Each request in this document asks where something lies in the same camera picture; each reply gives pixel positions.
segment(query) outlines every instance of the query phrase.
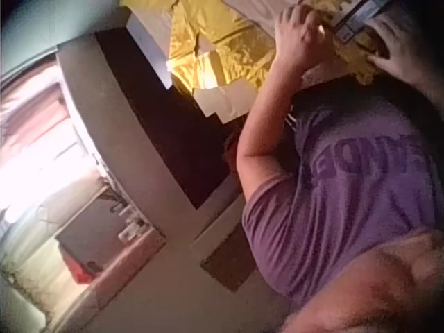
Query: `white wall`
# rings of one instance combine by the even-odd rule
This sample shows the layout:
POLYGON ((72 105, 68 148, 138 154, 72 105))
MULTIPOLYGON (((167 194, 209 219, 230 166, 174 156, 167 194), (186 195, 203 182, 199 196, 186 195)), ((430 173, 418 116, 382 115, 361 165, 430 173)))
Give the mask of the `white wall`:
MULTIPOLYGON (((85 331, 253 333, 279 325, 289 304, 270 290, 257 272, 232 293, 200 268, 203 254, 199 251, 211 247, 205 243, 214 243, 214 232, 210 242, 201 241, 196 247, 194 243, 211 219, 211 210, 196 210, 174 180, 131 110, 95 38, 82 37, 60 46, 58 57, 98 152, 167 241, 85 331)), ((225 200, 224 193, 209 200, 212 207, 217 206, 216 199, 225 200)), ((217 223, 233 225, 232 219, 240 219, 241 208, 235 206, 237 213, 223 214, 217 223)))
POLYGON ((35 55, 88 32, 125 26, 118 0, 26 0, 1 30, 1 75, 35 55))
POLYGON ((12 288, 0 274, 0 330, 38 333, 45 325, 44 314, 12 288))

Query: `purple t-shirt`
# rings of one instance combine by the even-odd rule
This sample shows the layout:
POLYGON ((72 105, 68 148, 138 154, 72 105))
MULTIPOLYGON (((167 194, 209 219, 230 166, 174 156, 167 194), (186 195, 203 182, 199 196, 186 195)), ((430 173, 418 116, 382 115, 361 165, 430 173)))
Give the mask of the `purple t-shirt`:
POLYGON ((323 89, 293 112, 297 170, 263 184, 242 221, 265 280, 298 306, 360 254, 443 216, 436 165, 401 111, 365 87, 323 89))

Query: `curtain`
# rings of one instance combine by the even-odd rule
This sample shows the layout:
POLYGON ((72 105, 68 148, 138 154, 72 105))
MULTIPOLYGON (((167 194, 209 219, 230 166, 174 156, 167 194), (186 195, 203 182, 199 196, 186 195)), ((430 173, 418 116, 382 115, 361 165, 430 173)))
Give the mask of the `curtain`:
POLYGON ((2 92, 0 267, 13 286, 60 318, 87 286, 77 285, 54 236, 104 188, 60 89, 55 61, 2 92))

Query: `hand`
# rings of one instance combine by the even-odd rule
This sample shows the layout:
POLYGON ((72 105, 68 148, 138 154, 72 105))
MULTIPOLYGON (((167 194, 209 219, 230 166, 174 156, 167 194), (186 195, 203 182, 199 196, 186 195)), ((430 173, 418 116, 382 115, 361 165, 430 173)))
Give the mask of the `hand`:
POLYGON ((291 75, 303 75, 333 55, 333 39, 322 33, 319 15, 309 6, 285 9, 276 20, 274 65, 291 75))
POLYGON ((409 85, 418 86, 428 80, 434 66, 417 34, 402 28, 386 14, 380 14, 367 24, 375 29, 390 52, 389 59, 370 55, 368 59, 372 63, 409 85))

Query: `person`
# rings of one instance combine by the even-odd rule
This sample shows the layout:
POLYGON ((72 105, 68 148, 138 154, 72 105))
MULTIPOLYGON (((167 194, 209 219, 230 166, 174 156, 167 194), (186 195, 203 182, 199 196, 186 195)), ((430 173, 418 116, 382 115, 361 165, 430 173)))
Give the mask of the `person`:
MULTIPOLYGON (((371 87, 345 78, 298 92, 332 54, 319 22, 307 6, 276 21, 276 56, 237 150, 243 227, 264 279, 298 308, 284 332, 421 332, 444 287, 433 149, 371 87), (290 112, 299 163, 288 173, 274 152, 290 112)), ((390 53, 369 60, 444 110, 443 79, 414 35, 385 14, 368 25, 390 53)))

